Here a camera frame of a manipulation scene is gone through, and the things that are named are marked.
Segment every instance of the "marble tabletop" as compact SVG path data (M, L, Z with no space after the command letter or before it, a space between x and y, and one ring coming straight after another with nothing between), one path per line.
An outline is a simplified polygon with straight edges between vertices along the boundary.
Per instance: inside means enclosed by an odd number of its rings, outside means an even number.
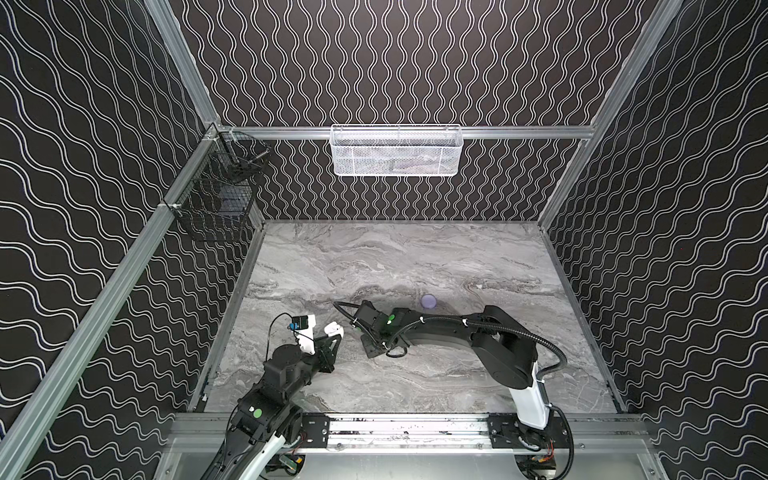
M534 224L270 223L243 305L208 399L229 412L263 371L266 332L281 312L314 313L318 327L338 321L346 335L336 371L317 374L296 403L321 412L514 412L508 390L472 351L414 346L401 359L368 359L332 301L371 300L383 311L472 313L497 305L559 345L568 367L546 378L550 400L566 412L616 410ZM271 347L292 343L276 322ZM539 362L554 356L539 347Z

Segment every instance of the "purple disc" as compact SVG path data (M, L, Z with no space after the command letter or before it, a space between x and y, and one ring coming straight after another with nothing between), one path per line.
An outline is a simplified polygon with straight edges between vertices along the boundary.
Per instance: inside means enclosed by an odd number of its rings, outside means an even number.
M426 294L422 297L422 306L426 309L433 309L437 306L437 299L434 295Z

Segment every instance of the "wavy line pattern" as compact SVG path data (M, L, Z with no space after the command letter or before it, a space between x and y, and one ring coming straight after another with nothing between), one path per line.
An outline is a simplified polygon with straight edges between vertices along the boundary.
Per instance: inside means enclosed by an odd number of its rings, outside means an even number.
M1 439L204 126L143 2L0 18Z
M577 145L470 141L454 177L338 177L328 142L279 141L257 203L279 220L536 221Z
M655 0L173 0L225 124L583 125Z
M23 478L152 478L247 249L168 231Z
M768 2L689 0L550 235L675 479L768 478Z

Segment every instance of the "black wire basket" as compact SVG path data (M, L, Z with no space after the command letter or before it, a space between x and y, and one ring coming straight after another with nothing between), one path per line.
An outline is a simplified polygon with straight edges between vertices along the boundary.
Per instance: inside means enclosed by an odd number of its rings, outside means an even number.
M224 143L214 147L172 211L193 240L233 243L253 234L250 211L256 197L255 180L271 150L258 142L251 153L234 154Z

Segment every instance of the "white basket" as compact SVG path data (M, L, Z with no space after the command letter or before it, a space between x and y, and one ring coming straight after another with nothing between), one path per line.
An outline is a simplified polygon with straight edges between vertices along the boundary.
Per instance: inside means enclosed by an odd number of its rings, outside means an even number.
M451 177L464 139L459 125L333 125L336 175Z

